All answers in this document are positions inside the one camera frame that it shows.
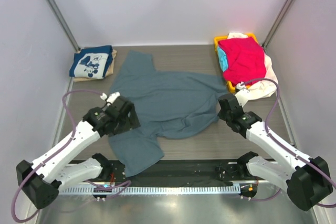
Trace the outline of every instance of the red cloth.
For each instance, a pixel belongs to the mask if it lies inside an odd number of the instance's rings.
[[[261,46],[253,38],[225,39],[218,45],[226,53],[228,69],[223,72],[225,80],[236,85],[240,82],[266,75],[265,55]]]

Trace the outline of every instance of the laundry basket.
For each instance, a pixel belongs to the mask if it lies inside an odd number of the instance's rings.
[[[258,40],[257,40],[257,37],[254,34],[246,33],[245,35],[247,35],[247,37],[252,37],[256,41],[256,43],[259,43]],[[216,37],[214,39],[215,40],[215,51],[217,53],[217,56],[218,56],[218,52],[217,52],[218,42],[221,41],[221,40],[227,39],[227,37],[228,36],[221,36],[221,37]],[[233,86],[233,84],[230,81],[226,81],[226,86],[227,86],[227,89],[229,90],[229,92],[231,92],[231,93],[236,92],[236,86]]]

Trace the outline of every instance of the garment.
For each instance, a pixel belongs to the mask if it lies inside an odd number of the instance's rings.
[[[130,51],[110,93],[120,92],[135,105],[141,127],[109,138],[126,177],[163,157],[158,136],[186,138],[218,121],[217,99],[227,93],[221,77],[156,71],[153,57]]]
[[[224,72],[228,68],[226,53],[220,47],[217,47],[217,53],[218,53],[220,69]]]
[[[265,54],[265,67],[266,67],[266,75],[265,78],[271,79],[278,83],[277,76],[275,75],[272,68],[272,60],[271,58]],[[260,98],[270,97],[275,93],[277,87],[274,83],[270,81],[258,81],[248,88],[249,92],[249,100],[257,100]]]
[[[103,79],[113,61],[112,46],[85,48],[73,58],[71,77]]]
[[[227,36],[227,39],[246,39],[248,36],[246,34],[242,34],[242,33],[229,33],[229,35]]]
[[[117,56],[117,51],[113,50],[112,51],[112,63],[110,64],[109,68],[107,69],[106,73],[105,73],[105,78],[107,76],[110,76],[111,74],[113,74],[114,71],[114,59]],[[96,79],[90,79],[90,78],[82,78],[82,77],[74,77],[74,82],[80,82],[80,81],[94,81]]]
[[[225,80],[236,85],[265,77],[264,50],[253,38],[226,39],[219,41],[218,44],[225,51],[228,62],[228,69],[223,72]]]

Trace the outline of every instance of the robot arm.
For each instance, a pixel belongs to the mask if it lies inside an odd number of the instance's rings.
[[[116,135],[140,126],[134,104],[118,92],[107,97],[105,106],[90,109],[76,127],[73,138],[71,133],[46,154],[29,163],[25,160],[16,166],[19,185],[25,177],[53,153],[60,150],[71,138],[71,142],[58,155],[46,162],[24,185],[23,191],[37,209],[50,205],[60,190],[92,178],[106,179],[112,171],[108,160],[101,154],[94,154],[88,160],[65,166],[83,149],[104,135]]]
[[[218,99],[221,111],[218,116],[244,138],[264,149],[277,164],[266,161],[258,154],[249,152],[237,160],[241,173],[261,177],[286,191],[291,201],[301,210],[308,211],[333,191],[332,185],[319,173],[296,156],[273,141],[265,131],[265,123],[253,112],[244,112],[243,106],[248,101],[248,90],[241,89],[236,95],[226,94]],[[311,158],[288,144],[280,136],[272,134],[280,143],[317,166],[330,176],[328,165],[321,157]]]

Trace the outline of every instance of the gray-blue cloth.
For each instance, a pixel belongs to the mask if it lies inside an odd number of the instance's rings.
[[[141,127],[109,138],[126,177],[163,156],[158,136],[186,138],[217,122],[217,99],[227,93],[222,77],[156,71],[151,54],[130,51],[111,90],[135,105]]]

